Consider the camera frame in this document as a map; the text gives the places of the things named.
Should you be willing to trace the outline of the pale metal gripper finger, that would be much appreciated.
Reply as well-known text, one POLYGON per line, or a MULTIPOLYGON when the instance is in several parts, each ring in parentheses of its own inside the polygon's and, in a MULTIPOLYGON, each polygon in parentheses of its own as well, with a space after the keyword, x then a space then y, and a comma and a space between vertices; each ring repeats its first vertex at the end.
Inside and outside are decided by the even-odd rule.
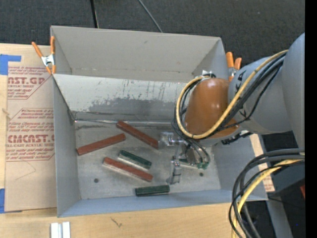
POLYGON ((164 131, 160 133, 158 143, 159 147, 171 147, 184 143, 184 140, 177 136, 174 132, 164 131))
POLYGON ((178 160, 172 160, 170 162, 169 178, 166 180, 168 184, 180 183, 181 178, 181 166, 178 160))

